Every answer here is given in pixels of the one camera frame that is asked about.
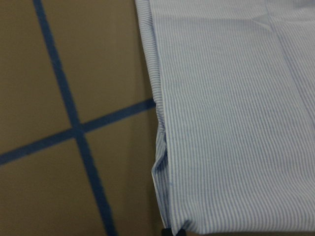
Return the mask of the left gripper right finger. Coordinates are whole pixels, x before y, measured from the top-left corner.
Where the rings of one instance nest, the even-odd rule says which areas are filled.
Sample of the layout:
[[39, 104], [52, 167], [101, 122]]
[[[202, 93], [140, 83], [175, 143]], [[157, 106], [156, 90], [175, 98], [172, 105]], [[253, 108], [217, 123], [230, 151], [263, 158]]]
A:
[[186, 231], [184, 229], [180, 229], [177, 232], [176, 236], [187, 236], [187, 233], [186, 233]]

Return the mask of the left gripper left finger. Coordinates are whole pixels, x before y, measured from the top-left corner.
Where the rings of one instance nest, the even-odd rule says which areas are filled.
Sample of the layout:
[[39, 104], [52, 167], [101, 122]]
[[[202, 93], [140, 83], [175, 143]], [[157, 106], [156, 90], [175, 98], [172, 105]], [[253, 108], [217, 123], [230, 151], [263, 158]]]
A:
[[162, 236], [172, 236], [172, 230], [170, 228], [164, 228], [161, 230]]

